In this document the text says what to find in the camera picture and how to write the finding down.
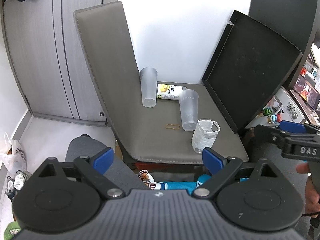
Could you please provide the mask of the person's right hand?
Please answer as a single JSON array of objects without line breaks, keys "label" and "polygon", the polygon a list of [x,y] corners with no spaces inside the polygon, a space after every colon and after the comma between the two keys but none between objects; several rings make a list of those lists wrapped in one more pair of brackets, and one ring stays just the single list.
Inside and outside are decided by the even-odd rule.
[{"label": "person's right hand", "polygon": [[[296,167],[296,171],[299,174],[311,173],[308,163],[299,164]],[[313,185],[312,176],[309,176],[305,185],[305,212],[318,213],[319,209],[319,194]]]}]

